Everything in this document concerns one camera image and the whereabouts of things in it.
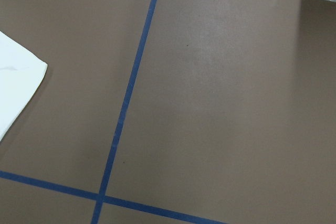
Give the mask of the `white printed t-shirt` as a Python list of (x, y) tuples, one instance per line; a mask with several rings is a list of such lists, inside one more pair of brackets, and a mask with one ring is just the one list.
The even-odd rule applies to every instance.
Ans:
[(47, 67), (32, 52), (1, 33), (1, 138), (35, 94)]

